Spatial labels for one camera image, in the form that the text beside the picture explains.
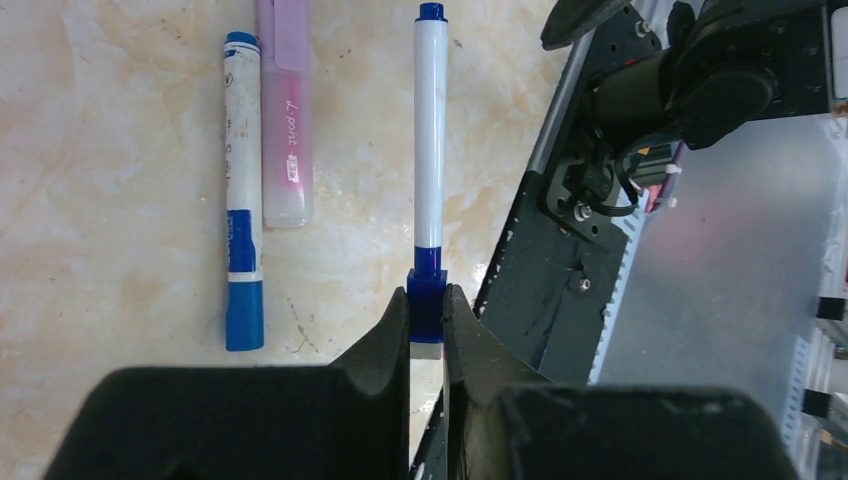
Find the blue marker tip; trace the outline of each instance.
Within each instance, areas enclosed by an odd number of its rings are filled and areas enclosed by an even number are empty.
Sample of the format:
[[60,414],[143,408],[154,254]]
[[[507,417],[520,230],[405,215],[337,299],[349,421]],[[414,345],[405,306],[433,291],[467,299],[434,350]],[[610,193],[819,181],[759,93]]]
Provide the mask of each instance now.
[[227,42],[239,42],[246,43],[248,45],[253,45],[256,48],[259,48],[259,40],[256,39],[254,35],[251,35],[247,32],[230,32],[227,34]]
[[422,3],[418,8],[418,18],[415,21],[420,22],[421,20],[440,20],[447,22],[448,20],[445,18],[445,7],[441,3]]

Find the whiteboard marker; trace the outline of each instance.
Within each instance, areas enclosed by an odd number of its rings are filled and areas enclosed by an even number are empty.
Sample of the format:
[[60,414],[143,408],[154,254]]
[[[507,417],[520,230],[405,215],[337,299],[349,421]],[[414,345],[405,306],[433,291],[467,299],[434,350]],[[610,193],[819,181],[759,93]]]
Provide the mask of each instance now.
[[259,44],[243,32],[227,35],[224,85],[227,161],[229,351],[262,348],[262,126]]
[[415,263],[407,277],[410,354],[441,358],[448,21],[440,3],[423,3],[415,20]]

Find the pen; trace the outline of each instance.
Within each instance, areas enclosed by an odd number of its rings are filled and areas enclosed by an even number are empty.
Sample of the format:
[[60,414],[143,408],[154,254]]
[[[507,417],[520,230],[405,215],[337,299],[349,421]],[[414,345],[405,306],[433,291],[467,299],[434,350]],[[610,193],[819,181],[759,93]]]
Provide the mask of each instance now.
[[224,44],[227,165],[226,346],[262,348],[262,143],[259,106],[259,44],[232,32]]
[[423,3],[415,21],[415,267],[407,277],[410,355],[441,358],[445,110],[448,21],[440,3]]
[[309,0],[258,0],[265,223],[312,219]]

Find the metal plate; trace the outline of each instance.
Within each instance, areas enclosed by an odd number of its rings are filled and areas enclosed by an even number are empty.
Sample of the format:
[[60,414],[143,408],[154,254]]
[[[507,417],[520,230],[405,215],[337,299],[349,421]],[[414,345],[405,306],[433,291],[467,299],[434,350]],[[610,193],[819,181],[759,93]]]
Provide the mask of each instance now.
[[732,386],[780,420],[842,171],[819,122],[755,122],[684,159],[678,207],[642,234],[600,384]]

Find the pink highlighter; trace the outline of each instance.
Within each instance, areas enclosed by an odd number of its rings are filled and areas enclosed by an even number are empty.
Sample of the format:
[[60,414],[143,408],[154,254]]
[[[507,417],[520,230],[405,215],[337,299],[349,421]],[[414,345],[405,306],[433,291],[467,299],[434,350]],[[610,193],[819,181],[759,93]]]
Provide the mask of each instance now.
[[257,0],[262,64],[262,210],[269,227],[312,219],[309,0]]

